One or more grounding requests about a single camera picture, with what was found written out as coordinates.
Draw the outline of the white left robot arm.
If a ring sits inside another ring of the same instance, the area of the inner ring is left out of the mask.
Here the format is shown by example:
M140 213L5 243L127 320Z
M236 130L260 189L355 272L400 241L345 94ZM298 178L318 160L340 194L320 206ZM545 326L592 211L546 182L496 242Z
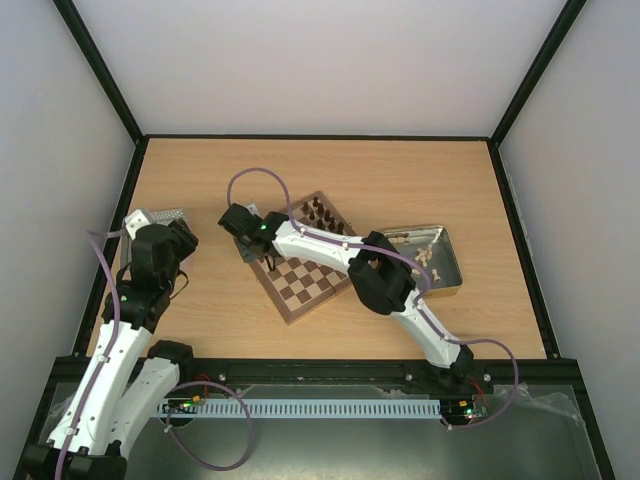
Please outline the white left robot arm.
M47 440L24 451L32 479L124 478L142 429L193 374L191 346L152 337L198 239L184 219L158 224L142 210L126 219L125 231L131 260L107 277L111 294L89 365Z

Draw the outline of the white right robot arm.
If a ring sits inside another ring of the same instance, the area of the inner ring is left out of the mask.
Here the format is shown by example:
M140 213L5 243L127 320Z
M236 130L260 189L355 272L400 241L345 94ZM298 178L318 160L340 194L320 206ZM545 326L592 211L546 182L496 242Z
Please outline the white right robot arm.
M347 275L367 309L395 318L419 344L443 389L455 392L470 381L472 351L427 306L424 291L412 277L419 266L382 233L372 231L366 237L331 233L284 213L260 217L237 203L227 208L218 224L259 256L308 260Z

